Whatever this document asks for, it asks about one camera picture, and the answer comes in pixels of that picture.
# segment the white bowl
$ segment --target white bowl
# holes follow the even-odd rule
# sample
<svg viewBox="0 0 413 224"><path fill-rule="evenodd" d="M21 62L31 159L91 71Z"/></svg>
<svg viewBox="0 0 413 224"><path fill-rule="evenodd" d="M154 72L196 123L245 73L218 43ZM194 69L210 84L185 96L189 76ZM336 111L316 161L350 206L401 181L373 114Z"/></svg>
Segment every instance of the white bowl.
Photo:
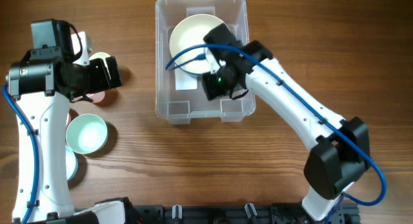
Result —
<svg viewBox="0 0 413 224"><path fill-rule="evenodd" d="M66 179L70 181L76 174L79 162L76 155L68 146L66 148Z"/></svg>
<svg viewBox="0 0 413 224"><path fill-rule="evenodd" d="M72 120L72 118L70 117L70 113L69 113L69 114L67 114L67 117L66 117L66 128L69 125L71 120Z"/></svg>
<svg viewBox="0 0 413 224"><path fill-rule="evenodd" d="M176 56L180 51L190 46L205 44L203 41L205 35L222 23L224 21L220 18L209 14L197 14L185 18L174 28L170 36L169 51L171 56ZM180 65L204 52L204 48L191 50L179 57L175 63ZM210 66L206 60L200 60L183 65L181 69L189 74L200 76L202 73L209 72Z"/></svg>
<svg viewBox="0 0 413 224"><path fill-rule="evenodd" d="M100 58L100 59L103 60L103 63L105 64L105 67L108 68L108 64L106 63L106 58L108 58L108 57L110 57L110 55L108 53L98 52L98 53L94 53L92 56L90 56L89 60Z"/></svg>
<svg viewBox="0 0 413 224"><path fill-rule="evenodd" d="M67 145L74 152L89 154L99 150L108 139L108 127L95 114L83 114L73 119L66 131Z"/></svg>

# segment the white plate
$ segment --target white plate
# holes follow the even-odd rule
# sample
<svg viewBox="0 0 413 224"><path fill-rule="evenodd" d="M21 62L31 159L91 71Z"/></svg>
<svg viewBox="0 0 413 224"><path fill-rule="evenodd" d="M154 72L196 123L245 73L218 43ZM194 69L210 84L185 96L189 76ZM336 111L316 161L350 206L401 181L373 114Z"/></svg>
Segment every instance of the white plate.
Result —
<svg viewBox="0 0 413 224"><path fill-rule="evenodd" d="M182 20L172 31L169 40L169 51L172 57L176 56L180 51L194 45L204 44L203 38L213 28L224 23L220 18L214 15L197 14ZM202 54L204 48L191 50L181 57L175 63L180 65L197 55ZM209 72L210 67L206 60L194 61L181 67L185 72L200 76L202 73Z"/></svg>

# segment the blue wire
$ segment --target blue wire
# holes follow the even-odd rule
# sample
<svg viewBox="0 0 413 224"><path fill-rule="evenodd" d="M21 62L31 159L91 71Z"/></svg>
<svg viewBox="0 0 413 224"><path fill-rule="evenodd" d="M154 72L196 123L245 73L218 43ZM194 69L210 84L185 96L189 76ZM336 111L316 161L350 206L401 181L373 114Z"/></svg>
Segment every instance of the blue wire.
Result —
<svg viewBox="0 0 413 224"><path fill-rule="evenodd" d="M193 59L189 59L188 61L186 61L186 62L184 62L184 63L181 63L180 65L174 66L173 68L171 68L171 69L169 69L169 70L175 70L175 69L181 68L182 66L187 65L187 64L189 64L189 63L191 63L191 62L193 62L193 61L204 60L204 59L206 59L206 58L207 58L207 56L206 56L204 53L202 53L202 54L197 55L197 56L196 56L195 58L193 58Z"/></svg>
<svg viewBox="0 0 413 224"><path fill-rule="evenodd" d="M333 216L333 212L327 214L324 224L329 224L331 216Z"/></svg>
<svg viewBox="0 0 413 224"><path fill-rule="evenodd" d="M241 54L244 58L247 60L251 61L253 64L261 67L265 72L270 74L272 77L274 77L278 82L281 82L281 78L275 73L273 73L270 69L268 69L266 66L262 65L258 60L254 59L252 56L248 55L244 51L233 47L233 46L227 46L227 45L220 45L220 44L200 44L200 45L194 45L191 47L188 47L178 53L175 57L173 57L169 63L166 65L165 69L168 69L170 65L180 56L183 54L187 53L188 51L191 51L193 49L197 48L215 48L215 49L222 49L222 50L230 50L233 51L237 54ZM347 197L348 199L351 199L352 201L356 202L357 204L364 205L364 206L373 206L377 205L380 203L381 200L386 196L387 192L387 182L385 175L381 171L381 169L376 165L376 163L368 156L366 153L364 153L353 141L351 141L348 137L346 137L343 133L341 133L336 127L333 127L321 114L319 114L314 108L312 108L299 94L297 94L291 87L289 87L286 83L281 83L294 97L296 97L311 113L313 113L320 121L324 122L326 126L333 131L338 137L340 137L348 146L353 148L361 157L363 157L368 164L372 166L372 168L377 172L380 182L381 182L381 192L380 195L374 200L374 201L361 201L357 198L354 198L350 194L347 194L346 192L343 192L343 195Z"/></svg>
<svg viewBox="0 0 413 224"><path fill-rule="evenodd" d="M14 103L14 100L8 94L7 85L3 85L2 91L3 91L3 95L7 103L12 107L13 111L17 114L19 119L23 122L27 131L30 133L30 139L32 140L33 156L34 156L34 175L33 175L32 192L30 193L30 204L33 207L35 205L36 195L37 195L37 186L39 184L40 162L39 162L39 147L37 146L37 139L36 139L36 136L34 135L34 130L32 126L30 125L29 121L27 120L26 116L20 111L19 107ZM30 215L32 215L32 211L33 211L32 207L27 208L26 214L21 224L26 224L27 221L29 220Z"/></svg>

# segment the clear plastic bin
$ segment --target clear plastic bin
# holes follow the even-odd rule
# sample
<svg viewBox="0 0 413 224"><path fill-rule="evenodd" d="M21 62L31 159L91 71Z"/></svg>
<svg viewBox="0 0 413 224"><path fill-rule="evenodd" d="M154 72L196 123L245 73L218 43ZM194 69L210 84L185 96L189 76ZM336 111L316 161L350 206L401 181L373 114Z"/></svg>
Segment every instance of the clear plastic bin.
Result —
<svg viewBox="0 0 413 224"><path fill-rule="evenodd" d="M231 100L208 101L197 80L197 89L175 90L175 73L166 71L171 59L169 38L175 26L195 14L211 14L222 19L243 44L249 42L245 0L157 0L156 10L156 114L171 124L189 124L192 118L220 117L223 122L241 121L256 109L254 95Z"/></svg>

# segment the black mounting rail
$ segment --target black mounting rail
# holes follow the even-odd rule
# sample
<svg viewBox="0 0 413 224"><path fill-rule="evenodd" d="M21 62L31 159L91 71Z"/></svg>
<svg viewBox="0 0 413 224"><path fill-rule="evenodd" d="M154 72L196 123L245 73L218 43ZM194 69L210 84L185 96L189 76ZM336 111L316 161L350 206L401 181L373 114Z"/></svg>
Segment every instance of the black mounting rail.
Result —
<svg viewBox="0 0 413 224"><path fill-rule="evenodd" d="M300 203L276 203L256 206L256 220L249 219L244 206L182 207L182 219L172 218L172 207L135 205L145 224L311 224ZM334 213L329 224L360 224L358 205L344 203Z"/></svg>

